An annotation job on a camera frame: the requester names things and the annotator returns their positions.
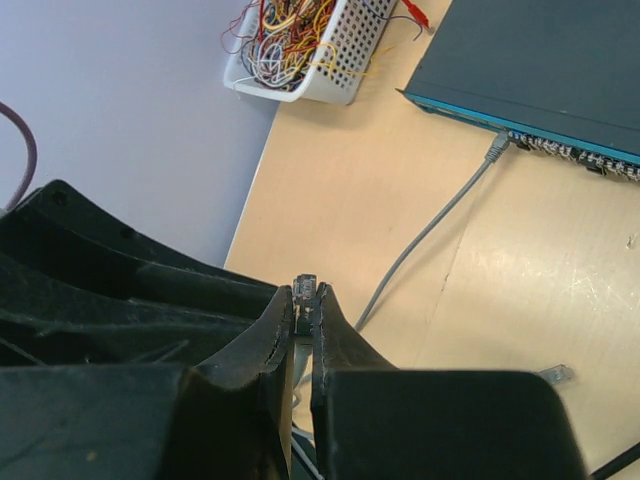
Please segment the teal network switch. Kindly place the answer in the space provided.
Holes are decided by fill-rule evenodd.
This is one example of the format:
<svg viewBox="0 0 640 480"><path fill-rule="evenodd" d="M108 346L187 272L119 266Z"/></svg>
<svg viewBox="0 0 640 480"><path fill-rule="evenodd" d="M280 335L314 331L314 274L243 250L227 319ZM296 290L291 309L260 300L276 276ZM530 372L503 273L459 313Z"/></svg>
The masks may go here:
<svg viewBox="0 0 640 480"><path fill-rule="evenodd" d="M403 91L523 149L639 177L635 1L454 1Z"/></svg>

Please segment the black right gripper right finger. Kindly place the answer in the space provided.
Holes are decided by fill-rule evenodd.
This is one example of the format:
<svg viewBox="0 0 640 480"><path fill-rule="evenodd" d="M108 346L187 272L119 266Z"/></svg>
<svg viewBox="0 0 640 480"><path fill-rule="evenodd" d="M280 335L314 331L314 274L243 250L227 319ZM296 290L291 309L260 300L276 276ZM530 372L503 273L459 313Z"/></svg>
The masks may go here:
<svg viewBox="0 0 640 480"><path fill-rule="evenodd" d="M346 320L321 284L311 411L328 479L584 479L564 405L541 376L401 369Z"/></svg>

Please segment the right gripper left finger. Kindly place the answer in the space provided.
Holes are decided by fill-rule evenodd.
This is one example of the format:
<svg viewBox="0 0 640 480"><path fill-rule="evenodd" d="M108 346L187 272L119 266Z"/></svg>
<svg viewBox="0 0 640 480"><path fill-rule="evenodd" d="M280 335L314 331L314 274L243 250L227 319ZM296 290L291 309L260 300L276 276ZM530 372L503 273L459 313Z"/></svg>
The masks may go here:
<svg viewBox="0 0 640 480"><path fill-rule="evenodd" d="M221 349L104 328L1 326L5 479L286 479L293 305L277 289Z"/></svg>

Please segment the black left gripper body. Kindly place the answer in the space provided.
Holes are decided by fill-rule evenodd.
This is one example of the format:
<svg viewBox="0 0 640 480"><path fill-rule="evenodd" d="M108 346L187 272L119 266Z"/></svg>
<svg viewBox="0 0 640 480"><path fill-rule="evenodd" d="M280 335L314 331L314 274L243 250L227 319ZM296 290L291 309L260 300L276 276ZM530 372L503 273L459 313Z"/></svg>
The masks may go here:
<svg viewBox="0 0 640 480"><path fill-rule="evenodd" d="M6 365L195 365L251 326L275 291L140 234L61 180L1 219Z"/></svg>

